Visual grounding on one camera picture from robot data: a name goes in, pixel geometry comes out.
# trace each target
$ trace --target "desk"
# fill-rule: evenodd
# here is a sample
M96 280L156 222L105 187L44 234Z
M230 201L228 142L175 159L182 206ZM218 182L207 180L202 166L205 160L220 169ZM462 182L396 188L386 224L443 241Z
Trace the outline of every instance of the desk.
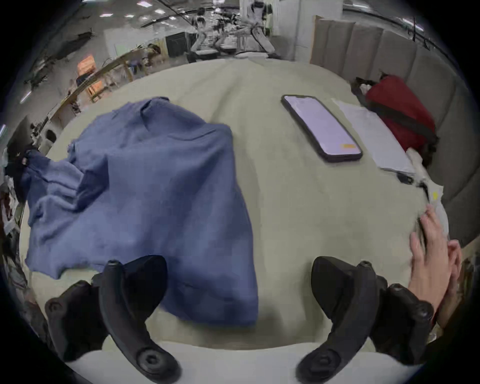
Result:
M134 58L138 55L139 52L144 51L144 49L134 49L130 52L127 52L121 56L118 56L116 59L100 68L97 72L93 73L88 77L83 83L74 89L74 91L64 98L56 108L54 108L48 114L48 120L52 125L58 129L62 130L65 126L75 117L74 113L71 111L70 105L76 101L78 95L91 86L93 83L97 82L101 77L110 72L112 69L123 65L125 72L127 74L128 81L131 83L133 81L132 73L128 68L127 61L131 58Z
M362 146L363 158L325 163L280 103L284 94L321 100ZM324 341L331 322L310 288L317 256L355 265L368 260L389 283L408 283L408 237L425 207L424 192L377 168L332 102L358 105L345 80L318 66L281 60L182 65L136 80L93 104L70 122L48 157L65 158L67 145L96 116L155 96L167 96L208 122L231 127L237 180L252 222L260 308L256 326L249 329L192 324L156 309L146 321L153 340L226 349ZM27 218L28 209L20 234L22 260L28 249ZM42 310L48 299L96 273L67 270L53 280L25 265L24 271ZM104 349L116 348L107 340Z

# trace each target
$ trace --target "gray upholstered panel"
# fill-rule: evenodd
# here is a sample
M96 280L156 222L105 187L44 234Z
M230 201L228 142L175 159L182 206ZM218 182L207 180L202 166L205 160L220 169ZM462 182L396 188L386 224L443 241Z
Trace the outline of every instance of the gray upholstered panel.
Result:
M332 22L328 28L323 67L341 75L354 22Z
M310 64L320 65L324 64L325 47L327 45L328 29L333 20L324 20L321 18L315 19L315 32L313 34L312 43L312 57Z
M355 23L348 44L342 77L351 82L356 77L368 78L383 29Z
M373 60L369 79L379 81L382 72L406 80L415 59L417 44L394 32L384 31Z
M447 113L455 91L455 77L438 56L418 48L407 85L432 114L436 125Z
M466 186L445 205L450 227L450 238L460 240L463 246L480 233L480 168Z
M457 84L437 135L440 141L428 173L444 186L444 203L466 185L480 164L480 119L468 90Z

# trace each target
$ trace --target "phone screen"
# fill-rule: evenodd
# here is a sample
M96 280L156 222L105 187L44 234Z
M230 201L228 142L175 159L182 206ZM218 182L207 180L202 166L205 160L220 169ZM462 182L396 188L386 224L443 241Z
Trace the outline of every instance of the phone screen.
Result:
M314 97L284 96L322 150L330 156L359 155L361 149L330 111Z

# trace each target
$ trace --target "white paper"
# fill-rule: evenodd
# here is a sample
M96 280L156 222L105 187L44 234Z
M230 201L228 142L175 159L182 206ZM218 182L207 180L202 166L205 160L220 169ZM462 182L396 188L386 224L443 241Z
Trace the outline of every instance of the white paper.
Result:
M415 174L415 169L400 143L376 113L339 100L334 102L350 121L379 168Z

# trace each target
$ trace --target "human hand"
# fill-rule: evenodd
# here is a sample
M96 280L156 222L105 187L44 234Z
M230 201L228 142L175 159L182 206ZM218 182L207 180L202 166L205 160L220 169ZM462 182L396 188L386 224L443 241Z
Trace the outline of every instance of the human hand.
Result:
M423 251L417 234L411 233L410 249L413 257L408 289L419 300L428 301L435 313L447 289L454 289L456 286L456 278L452 286L450 282L454 265L457 268L459 264L457 249L460 245L457 246L453 242L447 243L442 225L431 205L427 205L427 211L421 215L420 222L425 233L426 252ZM449 259L449 245L452 248L452 260Z
M438 308L437 323L441 328L447 326L450 317L452 317L461 297L457 295L457 280L460 276L462 266L462 249L458 240L450 240L448 246L448 259L452 265L452 274L448 283L444 299Z

